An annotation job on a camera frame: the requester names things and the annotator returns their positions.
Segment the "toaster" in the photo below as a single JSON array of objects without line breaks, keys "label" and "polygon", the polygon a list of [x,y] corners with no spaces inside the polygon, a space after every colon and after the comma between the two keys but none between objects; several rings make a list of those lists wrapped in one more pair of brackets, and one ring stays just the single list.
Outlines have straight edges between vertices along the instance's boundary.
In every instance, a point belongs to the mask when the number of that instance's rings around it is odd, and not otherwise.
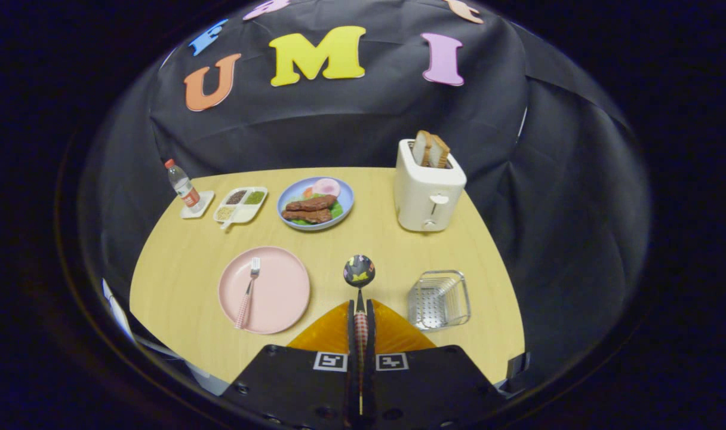
[{"label": "toaster", "polygon": [[466,175],[453,155],[445,168],[425,168],[413,160],[414,139],[398,144],[395,166],[395,213],[409,231],[443,231],[450,223],[459,201]]}]

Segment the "wooden table surface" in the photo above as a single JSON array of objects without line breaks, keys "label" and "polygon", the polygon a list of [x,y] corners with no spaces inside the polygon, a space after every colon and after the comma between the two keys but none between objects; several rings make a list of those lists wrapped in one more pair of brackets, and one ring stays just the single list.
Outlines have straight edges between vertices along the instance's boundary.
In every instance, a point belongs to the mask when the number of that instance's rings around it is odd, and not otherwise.
[{"label": "wooden table surface", "polygon": [[[394,168],[301,168],[251,171],[193,179],[196,190],[215,191],[201,218],[183,220],[175,199],[161,216],[137,261],[130,311],[170,349],[219,379],[231,382],[268,343],[286,345],[328,310],[355,299],[342,267],[365,254],[376,264],[375,280],[363,289],[407,318],[407,292],[422,272],[460,270],[466,276],[472,317],[466,324],[426,334],[437,346],[461,346],[491,383],[506,377],[507,361],[524,352],[524,335],[514,291],[493,239],[475,205],[463,193],[442,232],[401,228],[393,204]],[[303,232],[278,218],[276,202],[294,182],[330,176],[355,191],[346,220],[327,231]],[[233,188],[262,186],[267,199],[254,220],[222,231],[213,220]],[[219,305],[219,277],[249,248],[286,248],[304,263],[310,300],[300,321],[278,334],[237,330]]]}]

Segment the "black cloth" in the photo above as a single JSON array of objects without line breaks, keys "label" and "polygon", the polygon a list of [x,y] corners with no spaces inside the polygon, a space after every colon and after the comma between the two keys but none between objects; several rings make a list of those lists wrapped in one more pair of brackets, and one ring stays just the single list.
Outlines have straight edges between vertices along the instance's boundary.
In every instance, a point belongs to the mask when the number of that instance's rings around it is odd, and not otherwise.
[{"label": "black cloth", "polygon": [[[530,372],[542,380],[571,364],[636,294],[650,228],[638,142],[620,109],[565,55],[476,8],[485,24],[461,19],[442,0],[292,2],[252,21],[241,20],[247,10],[227,16],[218,40],[196,57],[188,44],[208,26],[182,41],[137,79],[96,134],[79,200],[95,273],[128,303],[145,240],[175,198],[167,158],[193,178],[392,167],[399,139],[427,130],[451,146],[507,266]],[[270,85],[271,40],[302,33],[317,44],[342,25],[366,28],[358,51],[364,77]],[[462,87],[423,79],[423,32],[462,42]],[[186,108],[185,76],[209,66],[210,93],[214,63],[236,53],[226,100],[202,112]]]}]

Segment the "water bottle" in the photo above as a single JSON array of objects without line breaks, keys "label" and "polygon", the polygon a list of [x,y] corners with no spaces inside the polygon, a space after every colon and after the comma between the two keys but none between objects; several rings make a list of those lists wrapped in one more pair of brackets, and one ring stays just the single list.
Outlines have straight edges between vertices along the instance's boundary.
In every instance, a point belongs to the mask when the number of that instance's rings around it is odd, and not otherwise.
[{"label": "water bottle", "polygon": [[172,188],[183,199],[183,202],[189,207],[190,211],[196,213],[202,210],[204,202],[201,201],[198,191],[193,187],[193,183],[190,182],[185,171],[180,166],[175,165],[174,159],[172,158],[164,163],[164,167],[167,168],[167,175],[169,176]]}]

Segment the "toaster lever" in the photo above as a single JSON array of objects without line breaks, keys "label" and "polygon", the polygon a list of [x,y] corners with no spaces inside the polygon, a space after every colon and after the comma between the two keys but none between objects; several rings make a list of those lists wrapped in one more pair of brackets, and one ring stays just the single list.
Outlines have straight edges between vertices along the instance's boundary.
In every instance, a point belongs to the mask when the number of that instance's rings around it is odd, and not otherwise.
[{"label": "toaster lever", "polygon": [[448,196],[441,196],[437,194],[437,196],[429,196],[429,199],[434,204],[446,204],[448,203]]}]

